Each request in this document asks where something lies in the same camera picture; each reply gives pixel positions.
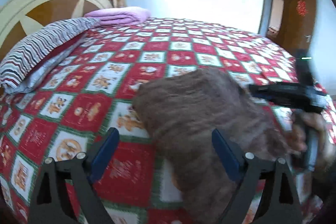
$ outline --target pink blanket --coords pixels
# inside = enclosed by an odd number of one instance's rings
[[[151,16],[149,10],[140,7],[110,8],[89,12],[85,17],[100,19],[100,25],[136,25]]]

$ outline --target screw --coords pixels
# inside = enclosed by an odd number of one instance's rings
[[[77,155],[76,155],[76,158],[78,158],[78,159],[84,159],[85,158],[85,153],[84,152],[79,152]]]
[[[46,159],[44,160],[44,162],[45,162],[46,164],[50,164],[50,163],[53,162],[53,158],[48,157],[48,158],[46,158]]]
[[[278,162],[280,164],[285,164],[286,163],[286,160],[284,158],[278,158]]]
[[[252,159],[254,159],[254,155],[253,155],[253,153],[251,153],[251,152],[247,152],[247,153],[245,154],[245,158],[247,158],[247,159],[249,159],[249,160],[252,160]]]

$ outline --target striped pillow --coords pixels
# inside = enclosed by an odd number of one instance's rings
[[[95,18],[73,18],[53,22],[19,41],[0,63],[0,86],[16,88],[53,49],[80,33],[99,25]]]

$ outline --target headboard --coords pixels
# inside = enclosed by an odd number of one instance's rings
[[[108,0],[10,0],[0,9],[0,61],[17,42],[49,23],[106,8],[112,8]]]

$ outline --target brown wooden door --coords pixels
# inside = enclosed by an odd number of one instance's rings
[[[291,54],[298,48],[308,49],[315,15],[316,0],[285,0],[281,26],[275,42]]]

